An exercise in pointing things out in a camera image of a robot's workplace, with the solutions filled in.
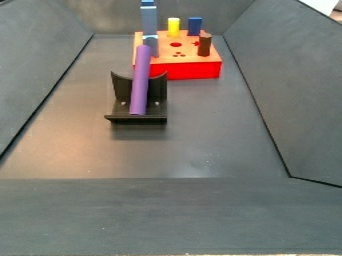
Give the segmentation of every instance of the black stand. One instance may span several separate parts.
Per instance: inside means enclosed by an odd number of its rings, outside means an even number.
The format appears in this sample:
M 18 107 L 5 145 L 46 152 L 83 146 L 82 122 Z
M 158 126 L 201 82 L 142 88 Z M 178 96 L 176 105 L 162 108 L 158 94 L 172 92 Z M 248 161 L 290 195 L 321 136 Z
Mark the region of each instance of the black stand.
M 130 115 L 133 79 L 111 72 L 115 92 L 113 114 L 105 118 L 114 123 L 144 124 L 168 123 L 168 72 L 149 80 L 146 115 Z

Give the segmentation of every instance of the yellow peg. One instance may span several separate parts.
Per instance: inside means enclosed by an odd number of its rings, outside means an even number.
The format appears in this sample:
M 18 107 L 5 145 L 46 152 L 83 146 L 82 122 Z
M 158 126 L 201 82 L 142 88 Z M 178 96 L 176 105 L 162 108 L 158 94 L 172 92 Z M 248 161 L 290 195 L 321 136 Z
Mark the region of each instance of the yellow peg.
M 180 18 L 169 18 L 169 37 L 180 37 L 180 26 L 181 19 Z

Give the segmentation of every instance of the purple cylinder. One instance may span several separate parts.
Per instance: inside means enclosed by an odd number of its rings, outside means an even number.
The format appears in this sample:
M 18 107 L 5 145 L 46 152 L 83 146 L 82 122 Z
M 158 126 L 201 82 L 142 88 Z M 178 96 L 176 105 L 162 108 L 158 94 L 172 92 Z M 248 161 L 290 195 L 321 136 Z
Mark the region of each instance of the purple cylinder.
M 150 46 L 140 45 L 137 47 L 130 105 L 132 115 L 146 115 L 152 54 Z

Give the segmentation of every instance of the gray floor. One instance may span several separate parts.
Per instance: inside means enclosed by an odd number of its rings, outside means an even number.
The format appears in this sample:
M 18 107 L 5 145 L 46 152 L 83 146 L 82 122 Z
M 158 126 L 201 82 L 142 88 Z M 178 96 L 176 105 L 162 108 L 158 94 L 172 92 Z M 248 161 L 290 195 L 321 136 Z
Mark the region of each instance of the gray floor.
M 342 190 L 288 178 L 214 43 L 221 79 L 170 82 L 168 126 L 126 127 L 133 38 L 93 40 L 2 159 L 0 254 L 342 253 Z
M 133 38 L 97 37 L 38 114 L 0 178 L 285 177 L 222 37 L 221 79 L 169 83 L 168 126 L 113 126 L 111 70 L 132 75 Z

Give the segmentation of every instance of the red block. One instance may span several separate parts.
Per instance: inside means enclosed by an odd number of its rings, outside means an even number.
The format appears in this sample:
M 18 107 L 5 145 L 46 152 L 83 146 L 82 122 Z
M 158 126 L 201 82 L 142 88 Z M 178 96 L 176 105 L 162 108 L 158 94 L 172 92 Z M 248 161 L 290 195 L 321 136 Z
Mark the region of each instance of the red block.
M 168 36 L 168 31 L 158 31 L 160 58 L 152 59 L 150 76 L 160 76 L 169 72 L 169 80 L 218 78 L 221 75 L 222 59 L 218 51 L 212 45 L 209 57 L 198 56 L 198 36 L 188 36 L 188 30 L 181 31 L 181 36 Z M 136 49 L 144 44 L 144 32 L 136 33 Z

